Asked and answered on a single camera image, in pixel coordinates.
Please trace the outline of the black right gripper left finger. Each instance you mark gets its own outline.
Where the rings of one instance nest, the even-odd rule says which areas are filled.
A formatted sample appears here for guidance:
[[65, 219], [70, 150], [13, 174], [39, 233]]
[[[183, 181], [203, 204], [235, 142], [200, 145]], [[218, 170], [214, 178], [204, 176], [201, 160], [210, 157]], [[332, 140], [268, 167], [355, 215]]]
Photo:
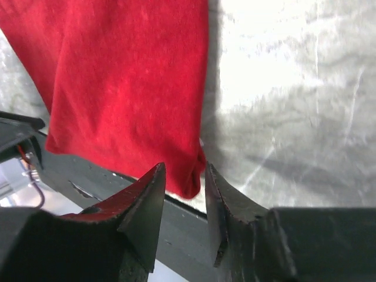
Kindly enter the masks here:
[[159, 163], [78, 214], [1, 209], [2, 281], [146, 281], [155, 268], [165, 197]]

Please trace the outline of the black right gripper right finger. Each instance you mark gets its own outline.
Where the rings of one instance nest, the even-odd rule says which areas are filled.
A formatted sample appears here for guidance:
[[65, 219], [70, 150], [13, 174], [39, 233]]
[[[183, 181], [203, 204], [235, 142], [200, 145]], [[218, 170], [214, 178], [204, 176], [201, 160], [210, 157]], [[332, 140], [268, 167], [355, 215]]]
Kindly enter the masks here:
[[210, 255], [218, 281], [374, 281], [375, 209], [273, 207], [207, 164]]

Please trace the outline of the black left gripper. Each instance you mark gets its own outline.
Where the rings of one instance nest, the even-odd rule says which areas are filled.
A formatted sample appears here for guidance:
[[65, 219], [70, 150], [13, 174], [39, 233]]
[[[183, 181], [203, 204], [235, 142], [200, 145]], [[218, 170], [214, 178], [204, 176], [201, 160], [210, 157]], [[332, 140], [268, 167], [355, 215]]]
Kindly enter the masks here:
[[41, 118], [1, 111], [1, 163], [27, 153], [40, 163], [42, 149], [36, 137], [44, 127]]

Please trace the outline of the red t shirt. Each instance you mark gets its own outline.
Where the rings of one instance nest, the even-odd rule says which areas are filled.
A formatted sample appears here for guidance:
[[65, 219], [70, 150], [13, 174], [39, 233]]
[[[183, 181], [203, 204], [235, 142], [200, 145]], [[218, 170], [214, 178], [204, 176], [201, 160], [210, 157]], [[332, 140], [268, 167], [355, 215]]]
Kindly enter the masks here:
[[45, 147], [200, 191], [207, 1], [2, 1], [1, 30], [50, 115]]

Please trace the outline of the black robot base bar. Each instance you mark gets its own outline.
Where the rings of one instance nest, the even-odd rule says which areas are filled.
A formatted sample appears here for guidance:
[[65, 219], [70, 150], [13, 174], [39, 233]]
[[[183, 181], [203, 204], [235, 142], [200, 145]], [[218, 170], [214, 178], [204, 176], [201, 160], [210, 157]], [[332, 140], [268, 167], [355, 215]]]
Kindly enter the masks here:
[[[41, 179], [81, 208], [105, 200], [131, 181], [82, 158], [45, 149], [46, 135], [36, 133], [33, 161]], [[164, 201], [155, 270], [149, 281], [216, 281], [209, 254], [206, 215], [167, 195]]]

